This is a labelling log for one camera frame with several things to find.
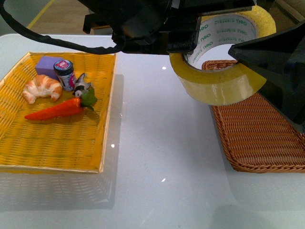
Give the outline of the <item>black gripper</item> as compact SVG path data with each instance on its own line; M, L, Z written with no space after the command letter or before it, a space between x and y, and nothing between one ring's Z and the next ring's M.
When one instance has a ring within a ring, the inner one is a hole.
M192 53L202 16L250 11L255 0L83 0L98 22L113 30L114 47L86 48L93 54Z

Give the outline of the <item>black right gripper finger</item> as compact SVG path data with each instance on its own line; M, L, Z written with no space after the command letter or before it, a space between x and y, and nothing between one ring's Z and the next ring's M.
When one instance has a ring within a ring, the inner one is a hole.
M267 80L259 93L300 133L305 131L305 23L233 45L229 55Z

